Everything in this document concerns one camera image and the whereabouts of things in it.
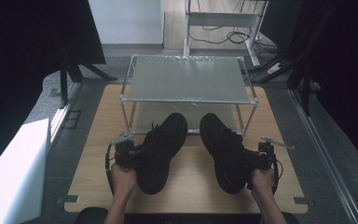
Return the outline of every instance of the white panel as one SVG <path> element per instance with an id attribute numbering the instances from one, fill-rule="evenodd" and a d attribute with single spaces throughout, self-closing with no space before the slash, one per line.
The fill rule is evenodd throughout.
<path id="1" fill-rule="evenodd" d="M 162 44 L 161 0 L 89 0 L 102 44 Z"/>
<path id="2" fill-rule="evenodd" d="M 48 119 L 22 125 L 0 156 L 0 223 L 40 216 Z"/>

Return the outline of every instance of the hand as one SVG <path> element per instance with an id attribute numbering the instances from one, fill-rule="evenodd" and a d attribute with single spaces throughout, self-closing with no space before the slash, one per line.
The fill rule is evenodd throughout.
<path id="1" fill-rule="evenodd" d="M 111 167 L 111 175 L 115 195 L 130 196 L 136 185 L 136 172 L 133 169 L 124 170 L 119 165 L 113 164 Z"/>
<path id="2" fill-rule="evenodd" d="M 110 171 L 115 195 L 104 223 L 122 224 L 124 223 L 127 201 L 136 185 L 136 173 L 133 169 L 124 170 L 117 164 L 113 164 Z"/>
<path id="3" fill-rule="evenodd" d="M 251 181 L 253 186 L 251 194 L 260 208 L 263 222 L 266 224 L 286 223 L 272 192 L 274 170 L 254 170 L 251 172 Z"/>
<path id="4" fill-rule="evenodd" d="M 251 172 L 252 195 L 254 194 L 272 194 L 274 183 L 274 170 L 253 170 Z"/>

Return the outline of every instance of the black curtain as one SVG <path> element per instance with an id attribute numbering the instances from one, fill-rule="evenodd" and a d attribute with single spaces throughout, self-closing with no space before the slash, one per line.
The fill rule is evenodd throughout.
<path id="1" fill-rule="evenodd" d="M 358 1 L 340 1 L 314 52 L 318 99 L 358 149 Z"/>
<path id="2" fill-rule="evenodd" d="M 64 51 L 105 63 L 87 0 L 0 1 L 0 155 L 33 109 L 44 78 L 61 69 Z"/>

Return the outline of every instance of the glass tabletop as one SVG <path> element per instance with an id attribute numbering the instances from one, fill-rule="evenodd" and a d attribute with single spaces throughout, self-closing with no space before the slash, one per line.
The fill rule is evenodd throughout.
<path id="1" fill-rule="evenodd" d="M 136 55 L 123 101 L 249 104 L 241 58 Z"/>

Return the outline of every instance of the wooden board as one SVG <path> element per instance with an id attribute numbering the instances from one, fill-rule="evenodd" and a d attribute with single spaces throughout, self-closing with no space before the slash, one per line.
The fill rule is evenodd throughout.
<path id="1" fill-rule="evenodd" d="M 104 170 L 104 155 L 109 143 L 126 130 L 119 93 L 121 85 L 106 86 L 92 123 L 87 143 L 76 169 L 68 195 L 78 195 L 77 203 L 65 203 L 68 212 L 79 212 L 86 207 L 109 208 L 112 194 Z M 264 90 L 255 88 L 259 106 L 244 137 L 245 147 L 257 150 L 261 136 L 283 142 Z M 241 106 L 244 119 L 249 108 Z M 135 137 L 141 144 L 144 135 Z M 295 197 L 304 197 L 295 170 L 283 147 L 275 147 L 277 158 L 284 167 L 276 200 L 284 212 L 305 213 L 306 204 L 296 204 Z M 258 207 L 248 189 L 236 195 L 227 194 L 217 184 L 213 158 L 198 135 L 187 137 L 185 145 L 172 159 L 171 170 L 164 189 L 155 195 L 146 195 L 136 187 L 127 206 L 128 213 L 258 213 Z"/>

